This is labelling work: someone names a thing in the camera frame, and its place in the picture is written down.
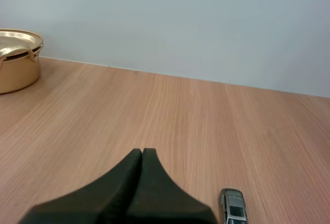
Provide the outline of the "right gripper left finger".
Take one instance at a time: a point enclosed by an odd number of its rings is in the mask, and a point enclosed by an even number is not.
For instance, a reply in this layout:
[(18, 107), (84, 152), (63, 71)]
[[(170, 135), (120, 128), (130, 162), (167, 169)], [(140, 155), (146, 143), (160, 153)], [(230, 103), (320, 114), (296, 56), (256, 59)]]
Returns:
[(20, 223), (120, 223), (140, 178), (142, 152), (133, 149), (110, 171), (67, 195), (33, 206)]

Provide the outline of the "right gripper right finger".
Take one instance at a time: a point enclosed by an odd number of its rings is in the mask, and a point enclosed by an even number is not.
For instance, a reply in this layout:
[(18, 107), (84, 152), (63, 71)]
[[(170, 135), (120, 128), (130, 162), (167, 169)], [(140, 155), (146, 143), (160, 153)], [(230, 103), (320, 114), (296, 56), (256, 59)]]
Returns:
[(170, 178), (156, 149), (145, 148), (125, 223), (217, 223), (217, 219), (209, 206), (190, 196)]

